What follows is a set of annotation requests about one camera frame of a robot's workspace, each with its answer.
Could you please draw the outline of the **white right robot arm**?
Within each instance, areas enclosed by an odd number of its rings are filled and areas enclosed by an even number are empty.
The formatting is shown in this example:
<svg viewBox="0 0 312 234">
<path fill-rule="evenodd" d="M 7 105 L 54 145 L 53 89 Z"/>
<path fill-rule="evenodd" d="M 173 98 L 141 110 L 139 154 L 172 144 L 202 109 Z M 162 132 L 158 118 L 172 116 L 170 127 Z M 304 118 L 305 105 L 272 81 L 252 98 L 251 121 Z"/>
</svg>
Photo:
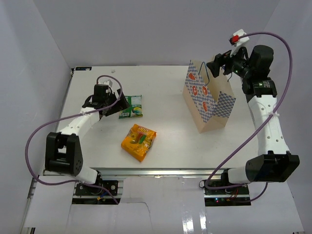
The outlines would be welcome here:
<svg viewBox="0 0 312 234">
<path fill-rule="evenodd" d="M 246 47 L 241 47 L 235 55 L 228 51 L 217 54 L 207 66 L 213 77 L 231 72 L 241 78 L 242 90 L 251 111 L 255 134 L 258 140 L 258 156 L 244 166 L 226 169 L 221 175 L 220 188 L 225 194 L 232 194 L 238 184 L 251 182 L 285 182 L 299 166 L 298 155 L 290 152 L 280 126 L 277 90 L 268 76 L 274 51 L 266 45 L 257 45 L 250 56 Z"/>
</svg>

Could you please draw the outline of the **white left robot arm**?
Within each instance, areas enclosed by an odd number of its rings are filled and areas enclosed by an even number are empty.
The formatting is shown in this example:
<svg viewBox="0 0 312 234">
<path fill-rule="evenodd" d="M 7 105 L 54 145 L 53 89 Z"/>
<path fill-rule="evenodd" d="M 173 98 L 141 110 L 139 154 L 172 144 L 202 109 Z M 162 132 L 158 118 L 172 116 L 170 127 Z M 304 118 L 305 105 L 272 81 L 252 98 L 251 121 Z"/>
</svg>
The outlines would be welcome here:
<svg viewBox="0 0 312 234">
<path fill-rule="evenodd" d="M 76 180 L 86 182 L 86 189 L 94 195 L 103 189 L 103 182 L 98 179 L 99 172 L 83 162 L 80 140 L 99 122 L 129 107 L 121 89 L 118 96 L 109 84 L 96 84 L 94 93 L 82 105 L 81 116 L 76 117 L 58 133 L 49 133 L 46 138 L 45 170 L 69 175 Z"/>
</svg>

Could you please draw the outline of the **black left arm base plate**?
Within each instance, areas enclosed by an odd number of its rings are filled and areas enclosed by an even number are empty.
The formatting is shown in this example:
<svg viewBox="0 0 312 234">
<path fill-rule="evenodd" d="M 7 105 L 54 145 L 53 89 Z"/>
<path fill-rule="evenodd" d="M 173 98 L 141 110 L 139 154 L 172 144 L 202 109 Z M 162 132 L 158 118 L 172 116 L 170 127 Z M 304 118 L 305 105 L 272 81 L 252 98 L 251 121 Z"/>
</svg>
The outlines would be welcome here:
<svg viewBox="0 0 312 234">
<path fill-rule="evenodd" d="M 94 188 L 78 183 L 74 189 L 72 204 L 76 205 L 117 205 L 120 202 L 117 180 L 103 180 Z"/>
</svg>

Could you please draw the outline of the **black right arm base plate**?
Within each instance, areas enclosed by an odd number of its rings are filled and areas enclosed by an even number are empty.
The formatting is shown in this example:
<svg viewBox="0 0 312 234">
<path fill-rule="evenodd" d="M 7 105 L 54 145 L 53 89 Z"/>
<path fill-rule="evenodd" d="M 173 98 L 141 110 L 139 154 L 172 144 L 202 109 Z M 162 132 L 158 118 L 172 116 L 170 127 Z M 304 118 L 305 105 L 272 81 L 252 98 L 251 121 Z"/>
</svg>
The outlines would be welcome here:
<svg viewBox="0 0 312 234">
<path fill-rule="evenodd" d="M 206 207 L 251 206 L 248 187 L 209 190 L 204 186 L 205 181 L 206 180 L 201 180 L 199 182 L 199 187 L 204 192 Z"/>
</svg>

